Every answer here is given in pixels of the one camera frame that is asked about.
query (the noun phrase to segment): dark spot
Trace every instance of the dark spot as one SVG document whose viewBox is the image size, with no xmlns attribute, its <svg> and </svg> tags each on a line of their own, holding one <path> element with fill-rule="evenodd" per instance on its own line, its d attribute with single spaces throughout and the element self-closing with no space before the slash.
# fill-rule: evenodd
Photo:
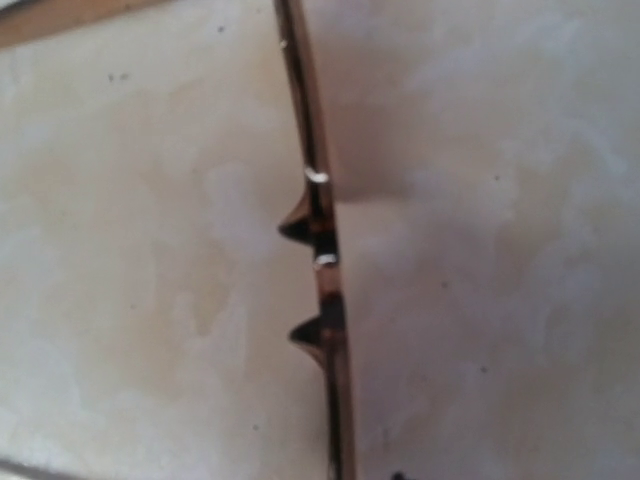
<svg viewBox="0 0 640 480">
<path fill-rule="evenodd" d="M 411 480 L 402 472 L 396 472 L 392 475 L 391 480 Z"/>
</svg>

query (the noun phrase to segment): stain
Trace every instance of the stain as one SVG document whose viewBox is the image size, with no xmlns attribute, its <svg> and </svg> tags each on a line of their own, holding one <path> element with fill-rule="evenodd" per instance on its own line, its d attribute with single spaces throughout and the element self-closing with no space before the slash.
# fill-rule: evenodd
<svg viewBox="0 0 640 480">
<path fill-rule="evenodd" d="M 206 102 L 206 98 L 203 98 L 204 92 L 207 92 L 207 90 L 204 79 L 202 78 L 181 83 L 177 85 L 167 97 L 168 110 L 172 115 L 180 118 L 184 115 L 193 115 L 199 112 L 200 108 L 198 105 Z"/>
<path fill-rule="evenodd" d="M 516 174 L 519 195 L 513 204 L 513 221 L 496 238 L 497 288 L 512 293 L 520 288 L 535 258 L 564 234 L 562 215 L 572 182 L 592 165 L 585 146 L 576 144 L 548 171 L 521 165 Z"/>
<path fill-rule="evenodd" d="M 554 362 L 520 368 L 505 380 L 490 413 L 494 419 L 490 431 L 501 456 L 528 466 L 524 477 L 544 478 L 538 468 L 554 469 L 568 458 L 584 458 L 591 428 L 579 408 L 585 379 L 584 366 Z"/>
<path fill-rule="evenodd" d="M 53 342 L 73 342 L 73 355 L 81 359 L 74 374 L 82 401 L 97 405 L 127 390 L 177 400 L 177 371 L 184 352 L 170 311 L 123 311 L 118 284 L 123 288 L 129 283 L 126 267 L 74 270 L 66 268 L 67 281 L 78 284 L 73 295 L 68 284 L 61 284 L 43 297 L 42 316 L 48 323 L 40 324 L 38 331 Z M 132 276 L 138 281 L 145 277 Z"/>
<path fill-rule="evenodd" d="M 414 480 L 414 479 L 407 477 L 402 472 L 396 472 L 391 476 L 391 480 Z"/>
<path fill-rule="evenodd" d="M 586 209 L 586 212 L 594 231 L 604 239 L 619 232 L 622 226 L 626 226 L 629 218 L 635 217 L 634 223 L 637 224 L 638 214 L 634 210 L 635 205 L 632 208 L 628 208 L 619 201 L 607 199 L 591 205 Z"/>
<path fill-rule="evenodd" d="M 166 214 L 182 215 L 180 208 L 193 209 L 194 213 L 206 208 L 206 199 L 198 194 L 198 178 L 189 175 L 184 180 L 170 178 L 162 167 L 154 163 L 151 168 L 141 174 L 147 187 L 153 192 L 159 208 Z M 157 279 L 159 296 L 172 301 L 181 293 L 192 296 L 192 314 L 198 335 L 208 335 L 219 315 L 226 306 L 230 293 L 229 277 L 231 263 L 226 250 L 216 242 L 209 240 L 206 226 L 198 222 L 197 216 L 184 218 L 183 222 L 166 218 L 169 223 L 165 228 L 189 228 L 189 235 L 198 240 L 188 242 L 189 251 L 172 248 L 169 245 L 155 246 L 156 265 L 161 275 Z"/>
<path fill-rule="evenodd" d="M 14 227 L 35 222 L 45 232 L 60 235 L 74 222 L 78 208 L 72 192 L 82 190 L 78 169 L 64 158 L 58 145 L 34 150 L 21 158 L 20 168 L 1 182 L 4 199 L 22 198 L 23 208 Z"/>
<path fill-rule="evenodd" d="M 126 82 L 127 80 L 129 80 L 129 78 L 131 78 L 131 74 L 126 72 L 121 73 L 120 75 L 110 73 L 109 75 L 107 75 L 107 78 L 109 79 L 109 83 L 114 83 L 116 80 Z"/>
<path fill-rule="evenodd" d="M 596 393 L 615 391 L 633 384 L 640 375 L 640 301 L 635 295 L 620 302 L 611 315 L 595 326 L 595 343 L 590 349 L 593 386 Z"/>
<path fill-rule="evenodd" d="M 66 60 L 64 56 L 55 62 L 55 67 L 36 67 L 32 72 L 33 83 L 28 83 L 29 88 L 23 88 L 22 93 L 16 97 L 19 105 L 19 115 L 23 119 L 38 119 L 44 115 L 55 116 L 60 112 L 82 111 L 86 107 L 87 98 L 84 89 L 80 87 L 82 70 L 73 61 Z M 70 77 L 69 72 L 76 72 Z"/>
</svg>

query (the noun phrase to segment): white surface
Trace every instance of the white surface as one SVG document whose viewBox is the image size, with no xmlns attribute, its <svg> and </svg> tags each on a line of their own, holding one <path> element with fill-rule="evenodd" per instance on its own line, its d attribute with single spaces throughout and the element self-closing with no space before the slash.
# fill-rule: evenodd
<svg viewBox="0 0 640 480">
<path fill-rule="evenodd" d="M 361 478 L 640 478 L 640 3 L 313 5 Z"/>
<path fill-rule="evenodd" d="M 0 455 L 93 478 L 326 478 L 302 173 L 267 0 L 0 53 Z"/>
<path fill-rule="evenodd" d="M 311 19 L 360 478 L 639 478 L 640 4 Z M 0 72 L 2 453 L 324 478 L 320 375 L 284 342 L 315 298 L 274 231 L 301 174 L 270 3 L 183 0 Z"/>
</svg>

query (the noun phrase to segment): wooden edge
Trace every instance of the wooden edge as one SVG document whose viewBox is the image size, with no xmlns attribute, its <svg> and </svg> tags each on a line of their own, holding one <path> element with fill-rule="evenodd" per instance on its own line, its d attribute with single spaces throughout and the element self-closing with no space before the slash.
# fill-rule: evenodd
<svg viewBox="0 0 640 480">
<path fill-rule="evenodd" d="M 0 48 L 166 0 L 23 0 L 0 10 Z"/>
</svg>

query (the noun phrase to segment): metal spike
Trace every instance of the metal spike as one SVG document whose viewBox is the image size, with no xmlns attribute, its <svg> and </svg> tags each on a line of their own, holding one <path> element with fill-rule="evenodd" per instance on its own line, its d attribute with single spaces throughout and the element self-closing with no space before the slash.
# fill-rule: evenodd
<svg viewBox="0 0 640 480">
<path fill-rule="evenodd" d="M 289 338 L 324 368 L 326 359 L 322 350 L 323 323 L 322 317 L 312 318 L 296 327 Z"/>
<path fill-rule="evenodd" d="M 280 224 L 278 231 L 289 240 L 311 246 L 309 194 L 306 191 L 293 211 Z"/>
</svg>

